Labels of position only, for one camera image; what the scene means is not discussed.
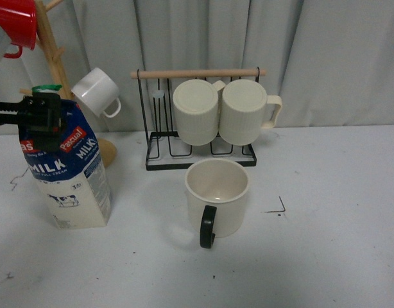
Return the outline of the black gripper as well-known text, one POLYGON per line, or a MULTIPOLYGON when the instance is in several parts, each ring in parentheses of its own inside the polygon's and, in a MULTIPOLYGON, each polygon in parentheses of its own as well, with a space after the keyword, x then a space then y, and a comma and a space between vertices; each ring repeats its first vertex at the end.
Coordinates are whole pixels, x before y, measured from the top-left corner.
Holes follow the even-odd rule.
POLYGON ((60 89, 60 86, 37 86, 18 103, 0 101, 0 126, 16 124, 31 134, 36 149, 56 152, 66 126, 60 89))

